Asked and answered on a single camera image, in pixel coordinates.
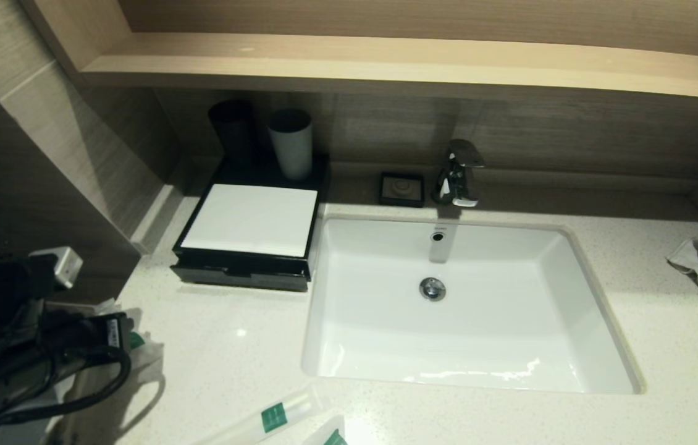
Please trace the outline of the small packet green corner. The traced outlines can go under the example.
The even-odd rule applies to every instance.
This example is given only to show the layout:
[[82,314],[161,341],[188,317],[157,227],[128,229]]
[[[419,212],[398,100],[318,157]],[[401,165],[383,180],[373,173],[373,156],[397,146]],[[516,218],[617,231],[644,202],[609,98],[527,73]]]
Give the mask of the small packet green corner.
[[306,438],[302,445],[348,445],[345,433],[345,417],[338,415],[328,419]]

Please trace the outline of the light grey plastic cup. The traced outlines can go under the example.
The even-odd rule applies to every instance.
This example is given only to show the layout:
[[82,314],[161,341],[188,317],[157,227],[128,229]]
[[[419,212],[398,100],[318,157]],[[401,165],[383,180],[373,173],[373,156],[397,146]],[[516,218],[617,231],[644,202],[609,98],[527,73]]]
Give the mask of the light grey plastic cup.
[[278,110],[269,119],[267,129],[284,177],[294,181],[306,180],[311,174],[313,158],[309,113],[300,109]]

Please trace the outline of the wooden wall shelf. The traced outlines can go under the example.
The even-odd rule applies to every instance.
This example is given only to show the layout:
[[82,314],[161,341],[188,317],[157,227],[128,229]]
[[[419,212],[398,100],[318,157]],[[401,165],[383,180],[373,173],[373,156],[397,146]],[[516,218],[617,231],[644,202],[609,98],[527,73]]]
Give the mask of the wooden wall shelf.
[[480,98],[490,85],[698,98],[698,56],[555,43],[135,33],[118,0],[21,0],[82,85]]

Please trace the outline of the black plastic cup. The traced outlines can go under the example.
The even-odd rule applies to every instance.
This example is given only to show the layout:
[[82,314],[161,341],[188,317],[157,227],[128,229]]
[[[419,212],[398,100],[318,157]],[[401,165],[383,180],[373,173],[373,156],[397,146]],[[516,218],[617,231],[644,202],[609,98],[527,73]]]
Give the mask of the black plastic cup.
[[253,105],[245,100],[225,100],[208,110],[208,118],[231,163],[251,167],[258,163],[258,139]]

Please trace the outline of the black amenity drawer box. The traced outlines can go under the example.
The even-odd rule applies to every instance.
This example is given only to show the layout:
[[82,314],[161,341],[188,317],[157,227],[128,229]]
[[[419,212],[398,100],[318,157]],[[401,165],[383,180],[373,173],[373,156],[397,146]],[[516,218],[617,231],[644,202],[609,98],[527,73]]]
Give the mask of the black amenity drawer box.
[[[309,282],[311,282],[314,271],[313,257],[317,253],[317,250],[313,247],[313,242],[317,239],[318,234],[317,219],[320,205],[327,196],[330,177],[329,158],[326,155],[316,155],[313,158],[311,174],[306,180],[302,181],[294,181],[284,177],[277,163],[242,167],[239,164],[231,163],[229,160],[222,161],[173,247],[173,252],[177,259],[174,265],[205,269],[219,268],[232,275],[239,275],[240,273],[298,275],[306,276]],[[305,255],[303,257],[289,257],[183,248],[183,237],[187,234],[187,230],[193,224],[197,212],[205,202],[209,189],[215,184],[315,190],[317,192],[317,208],[313,211],[313,220]]]

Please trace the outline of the black square soap dish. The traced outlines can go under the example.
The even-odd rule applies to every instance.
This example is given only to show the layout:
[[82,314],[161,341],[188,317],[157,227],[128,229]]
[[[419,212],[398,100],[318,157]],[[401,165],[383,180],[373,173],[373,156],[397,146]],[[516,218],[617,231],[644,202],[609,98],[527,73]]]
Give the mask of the black square soap dish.
[[408,206],[423,208],[426,197],[424,177],[420,174],[397,174],[382,172],[378,192],[378,203],[382,206]]

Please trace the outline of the white ceramic sink basin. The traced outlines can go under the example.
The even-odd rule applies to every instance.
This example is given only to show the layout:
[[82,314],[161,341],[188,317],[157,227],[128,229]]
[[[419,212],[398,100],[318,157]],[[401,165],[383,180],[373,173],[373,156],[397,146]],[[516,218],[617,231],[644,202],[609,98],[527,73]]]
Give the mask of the white ceramic sink basin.
[[[563,228],[332,218],[318,247],[308,375],[642,392],[594,274]],[[420,295],[426,277],[443,282],[444,299]]]

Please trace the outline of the black glossy box drawer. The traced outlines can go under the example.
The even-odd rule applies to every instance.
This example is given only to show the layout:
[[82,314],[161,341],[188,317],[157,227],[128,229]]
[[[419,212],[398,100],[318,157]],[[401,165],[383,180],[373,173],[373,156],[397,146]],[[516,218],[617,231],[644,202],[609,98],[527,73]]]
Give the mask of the black glossy box drawer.
[[309,279],[306,276],[258,273],[232,275],[219,268],[205,269],[185,265],[174,265],[170,268],[179,276],[181,281],[194,282],[194,284],[295,292],[305,292],[309,287]]

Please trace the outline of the small square green-label packet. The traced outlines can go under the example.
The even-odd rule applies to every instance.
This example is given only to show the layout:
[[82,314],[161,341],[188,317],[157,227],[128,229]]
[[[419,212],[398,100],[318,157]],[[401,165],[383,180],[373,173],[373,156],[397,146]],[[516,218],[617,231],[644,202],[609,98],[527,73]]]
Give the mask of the small square green-label packet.
[[154,369],[162,366],[164,344],[153,340],[149,333],[136,333],[139,335],[139,344],[129,346],[132,372],[140,380],[148,380],[146,375],[154,375],[158,372]]

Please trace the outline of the chrome sink drain stopper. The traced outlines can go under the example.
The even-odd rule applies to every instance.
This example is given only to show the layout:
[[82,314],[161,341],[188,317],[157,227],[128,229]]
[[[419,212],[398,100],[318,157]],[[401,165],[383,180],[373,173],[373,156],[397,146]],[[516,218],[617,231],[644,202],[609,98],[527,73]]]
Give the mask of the chrome sink drain stopper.
[[419,283],[420,295],[428,301],[439,302],[446,296],[446,287],[435,277],[426,277]]

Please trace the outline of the white bathtub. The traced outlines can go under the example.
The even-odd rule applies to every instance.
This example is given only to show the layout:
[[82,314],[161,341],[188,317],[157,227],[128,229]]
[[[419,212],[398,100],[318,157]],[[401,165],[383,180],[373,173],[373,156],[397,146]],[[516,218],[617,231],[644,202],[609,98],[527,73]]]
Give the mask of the white bathtub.
[[61,431],[14,426],[0,428],[0,445],[83,445],[80,439],[65,436]]

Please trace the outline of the chrome sink faucet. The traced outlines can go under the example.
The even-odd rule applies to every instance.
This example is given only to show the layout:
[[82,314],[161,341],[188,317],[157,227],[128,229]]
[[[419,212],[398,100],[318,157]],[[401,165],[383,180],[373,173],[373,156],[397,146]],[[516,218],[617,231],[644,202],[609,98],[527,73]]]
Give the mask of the chrome sink faucet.
[[486,166],[475,144],[467,139],[451,139],[446,146],[443,163],[431,191],[431,198],[438,205],[475,208],[478,198],[473,194],[473,170]]

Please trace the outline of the wide toothbrush packet green label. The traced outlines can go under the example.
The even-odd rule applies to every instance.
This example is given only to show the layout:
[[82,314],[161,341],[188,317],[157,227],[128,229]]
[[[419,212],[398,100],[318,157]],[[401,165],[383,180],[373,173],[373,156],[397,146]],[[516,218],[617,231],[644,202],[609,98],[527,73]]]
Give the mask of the wide toothbrush packet green label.
[[257,445],[303,420],[317,416],[330,405],[331,398],[327,391],[310,384],[192,445]]

